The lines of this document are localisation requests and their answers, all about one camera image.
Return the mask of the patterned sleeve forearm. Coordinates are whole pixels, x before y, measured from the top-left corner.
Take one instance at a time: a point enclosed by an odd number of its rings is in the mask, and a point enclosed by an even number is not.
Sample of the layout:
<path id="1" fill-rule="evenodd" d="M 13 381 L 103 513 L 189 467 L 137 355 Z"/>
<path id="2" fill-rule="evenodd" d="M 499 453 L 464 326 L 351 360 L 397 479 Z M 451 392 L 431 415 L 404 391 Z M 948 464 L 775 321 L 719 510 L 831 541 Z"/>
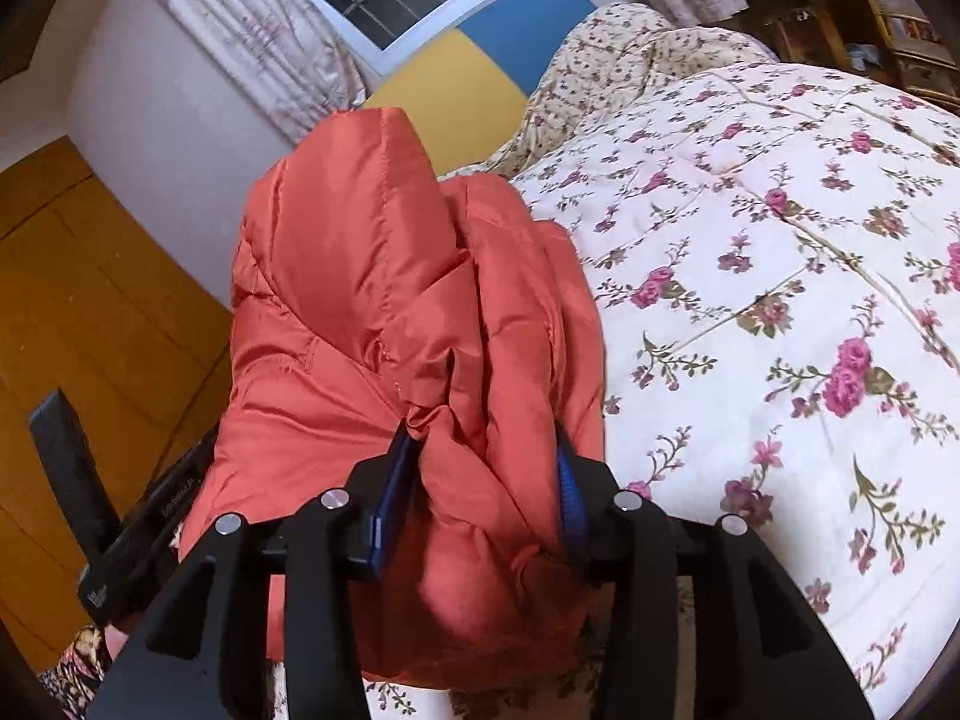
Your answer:
<path id="1" fill-rule="evenodd" d="M 39 683 L 65 717 L 85 720 L 96 692 L 112 665 L 106 633 L 96 624 L 81 628 L 59 661 L 39 674 Z"/>

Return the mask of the person left hand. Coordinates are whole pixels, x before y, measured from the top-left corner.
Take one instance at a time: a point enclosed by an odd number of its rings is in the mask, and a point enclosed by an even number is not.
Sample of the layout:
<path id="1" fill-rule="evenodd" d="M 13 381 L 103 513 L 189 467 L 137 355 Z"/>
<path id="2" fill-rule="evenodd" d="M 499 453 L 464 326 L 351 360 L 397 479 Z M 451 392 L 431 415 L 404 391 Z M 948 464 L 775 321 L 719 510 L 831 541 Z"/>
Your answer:
<path id="1" fill-rule="evenodd" d="M 116 660 L 125 644 L 127 644 L 127 640 L 139 627 L 140 621 L 142 621 L 142 617 L 139 614 L 134 614 L 121 619 L 117 624 L 111 622 L 103 629 L 104 645 L 106 645 L 110 660 Z"/>

